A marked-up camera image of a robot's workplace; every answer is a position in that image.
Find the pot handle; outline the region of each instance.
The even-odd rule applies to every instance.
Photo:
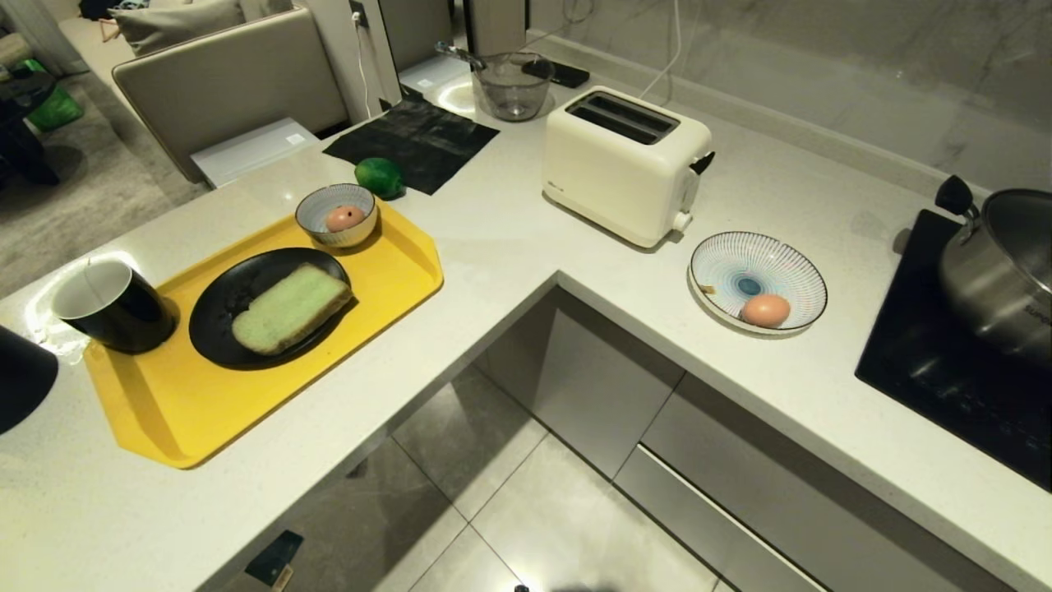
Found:
[[[949,179],[943,181],[935,193],[935,205],[966,218],[967,230],[960,237],[962,244],[975,233],[979,224],[979,210],[975,207],[972,189],[968,188],[968,183],[960,177],[951,175]]]

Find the black stove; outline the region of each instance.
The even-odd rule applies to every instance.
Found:
[[[1052,372],[1002,354],[950,311],[937,265],[959,227],[917,216],[855,376],[1052,491]]]

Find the pot lid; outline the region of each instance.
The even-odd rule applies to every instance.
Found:
[[[983,223],[1012,262],[1045,289],[1052,286],[1052,193],[1005,189],[983,205]]]

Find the shallow plate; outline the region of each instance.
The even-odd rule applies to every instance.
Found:
[[[264,356],[245,348],[234,339],[234,320],[248,305],[278,283],[296,267],[311,263],[330,275],[345,282],[350,280],[339,261],[316,248],[279,248],[245,259],[217,277],[201,292],[201,298],[190,314],[189,334],[194,349],[205,359],[227,368],[251,370],[284,364],[320,344],[339,325],[344,313],[357,303],[328,319],[313,333],[284,352]]]
[[[727,231],[702,241],[690,259],[690,287],[717,319],[745,331],[790,335],[811,326],[826,310],[826,282],[798,250],[766,234]],[[789,302],[781,327],[746,323],[742,308],[753,295],[776,293]]]

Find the power outlet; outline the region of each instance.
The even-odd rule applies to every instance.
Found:
[[[365,4],[350,0],[350,12],[362,15],[361,20],[358,21],[358,26],[369,28],[369,19],[365,17]]]

